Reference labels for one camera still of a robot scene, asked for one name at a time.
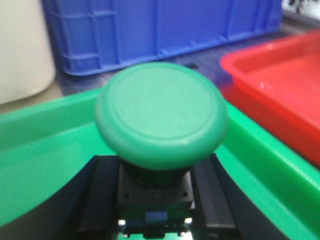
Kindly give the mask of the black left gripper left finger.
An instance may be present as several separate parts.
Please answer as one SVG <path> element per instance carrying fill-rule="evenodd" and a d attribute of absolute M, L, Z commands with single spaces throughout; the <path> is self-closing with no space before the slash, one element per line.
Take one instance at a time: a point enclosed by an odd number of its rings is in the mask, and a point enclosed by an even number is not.
<path fill-rule="evenodd" d="M 0 228 L 2 240 L 116 240 L 119 159 L 93 156 L 59 191 Z"/>

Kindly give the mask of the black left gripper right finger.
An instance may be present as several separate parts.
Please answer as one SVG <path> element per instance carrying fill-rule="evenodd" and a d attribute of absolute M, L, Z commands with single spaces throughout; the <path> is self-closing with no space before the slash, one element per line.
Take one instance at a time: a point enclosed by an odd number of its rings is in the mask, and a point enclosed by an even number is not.
<path fill-rule="evenodd" d="M 246 196 L 216 154 L 193 166 L 195 240 L 286 240 L 274 223 Z"/>

